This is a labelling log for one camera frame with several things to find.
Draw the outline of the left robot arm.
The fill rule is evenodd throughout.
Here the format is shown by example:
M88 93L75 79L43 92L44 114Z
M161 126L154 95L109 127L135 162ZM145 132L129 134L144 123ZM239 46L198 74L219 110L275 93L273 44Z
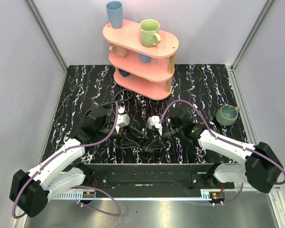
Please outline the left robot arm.
M130 122L127 114L116 113L113 126L106 128L106 113L103 107L92 110L59 150L29 171L19 170L14 174L9 195L14 203L13 218L21 218L16 215L16 208L32 218L51 199L68 189L97 186L94 171L73 161L85 154L86 147L102 144Z

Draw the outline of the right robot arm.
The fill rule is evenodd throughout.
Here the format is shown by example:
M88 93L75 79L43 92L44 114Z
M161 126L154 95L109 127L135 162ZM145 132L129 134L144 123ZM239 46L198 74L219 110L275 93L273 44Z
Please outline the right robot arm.
M222 183L248 183L262 193L269 193L280 176L283 166L272 148L264 142L257 145L239 142L194 123L186 115L171 116L168 129L163 129L159 116L149 117L148 128L153 136L144 150L153 152L167 147L172 137L181 137L204 150L231 158L234 164L217 164L206 176L206 183L217 188Z

